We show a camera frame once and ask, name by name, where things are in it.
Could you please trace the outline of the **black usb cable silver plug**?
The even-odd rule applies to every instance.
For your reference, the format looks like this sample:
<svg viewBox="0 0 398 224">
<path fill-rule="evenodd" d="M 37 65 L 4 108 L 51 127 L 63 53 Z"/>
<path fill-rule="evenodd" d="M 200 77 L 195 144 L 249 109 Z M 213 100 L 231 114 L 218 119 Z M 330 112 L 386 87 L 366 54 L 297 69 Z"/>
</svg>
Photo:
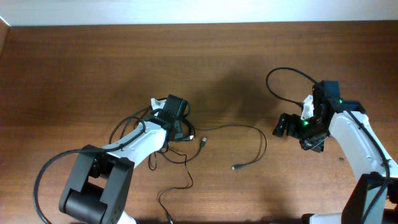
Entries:
<svg viewBox="0 0 398 224">
<path fill-rule="evenodd" d="M 197 152 L 189 158 L 208 159 L 212 163 L 230 163 L 231 170 L 253 165 L 266 155 L 267 136 L 257 127 L 248 124 L 224 124 L 215 128 L 197 128 L 196 133 L 209 143 L 200 143 Z"/>
</svg>

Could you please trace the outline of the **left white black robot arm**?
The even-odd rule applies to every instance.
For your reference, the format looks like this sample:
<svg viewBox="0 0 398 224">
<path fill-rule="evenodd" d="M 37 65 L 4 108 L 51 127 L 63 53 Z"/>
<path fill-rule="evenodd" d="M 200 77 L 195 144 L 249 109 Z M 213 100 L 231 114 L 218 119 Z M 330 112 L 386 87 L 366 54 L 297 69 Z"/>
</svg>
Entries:
<svg viewBox="0 0 398 224">
<path fill-rule="evenodd" d="M 174 95 L 151 100 L 154 112 L 136 129 L 103 147 L 83 147 L 60 197 L 59 210 L 85 223 L 135 223 L 125 211 L 133 170 L 150 154 L 176 140 L 176 121 L 187 101 Z"/>
</svg>

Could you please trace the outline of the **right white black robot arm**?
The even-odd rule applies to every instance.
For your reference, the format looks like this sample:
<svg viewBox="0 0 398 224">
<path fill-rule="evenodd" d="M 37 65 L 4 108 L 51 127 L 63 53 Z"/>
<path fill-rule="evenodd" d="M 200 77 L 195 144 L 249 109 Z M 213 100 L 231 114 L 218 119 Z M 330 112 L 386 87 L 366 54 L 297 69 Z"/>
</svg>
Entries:
<svg viewBox="0 0 398 224">
<path fill-rule="evenodd" d="M 340 96 L 337 81 L 321 81 L 303 102 L 302 114 L 281 114 L 273 134 L 298 139 L 303 150 L 323 152 L 335 139 L 351 166 L 354 188 L 344 209 L 333 214 L 304 214 L 303 223 L 397 223 L 384 218 L 386 200 L 397 203 L 397 162 L 388 154 L 358 101 Z"/>
</svg>

